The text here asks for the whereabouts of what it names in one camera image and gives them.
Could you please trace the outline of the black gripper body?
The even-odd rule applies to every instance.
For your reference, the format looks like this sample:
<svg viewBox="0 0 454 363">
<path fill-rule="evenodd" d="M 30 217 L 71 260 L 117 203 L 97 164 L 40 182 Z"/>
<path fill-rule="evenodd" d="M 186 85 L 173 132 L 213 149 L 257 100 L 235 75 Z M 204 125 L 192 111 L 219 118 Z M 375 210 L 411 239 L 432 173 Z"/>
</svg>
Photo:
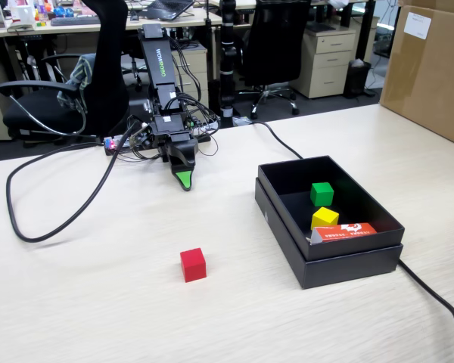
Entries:
<svg viewBox="0 0 454 363">
<path fill-rule="evenodd" d="M 165 147 L 169 151 L 197 150 L 197 141 L 185 127 L 181 114 L 156 116 L 151 129 L 153 148 Z"/>
</svg>

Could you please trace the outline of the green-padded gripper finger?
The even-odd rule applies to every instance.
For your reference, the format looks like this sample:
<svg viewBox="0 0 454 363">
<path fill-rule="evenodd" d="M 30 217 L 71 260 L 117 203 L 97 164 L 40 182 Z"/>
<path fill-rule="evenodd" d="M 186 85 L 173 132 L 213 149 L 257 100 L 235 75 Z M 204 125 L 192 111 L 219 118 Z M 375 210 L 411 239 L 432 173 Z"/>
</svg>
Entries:
<svg viewBox="0 0 454 363">
<path fill-rule="evenodd" d="M 192 174 L 194 168 L 186 166 L 173 166 L 172 174 L 179 182 L 184 191 L 190 191 L 192 186 Z"/>
</svg>

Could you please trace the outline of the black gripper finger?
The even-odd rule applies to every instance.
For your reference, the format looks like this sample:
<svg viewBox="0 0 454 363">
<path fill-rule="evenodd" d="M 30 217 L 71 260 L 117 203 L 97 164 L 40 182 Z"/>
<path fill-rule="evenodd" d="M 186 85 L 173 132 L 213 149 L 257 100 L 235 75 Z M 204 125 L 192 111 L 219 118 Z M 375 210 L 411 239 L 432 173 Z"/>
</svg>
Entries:
<svg viewBox="0 0 454 363">
<path fill-rule="evenodd" d="M 166 153 L 173 169 L 193 169 L 196 165 L 197 140 L 168 141 Z"/>
</svg>

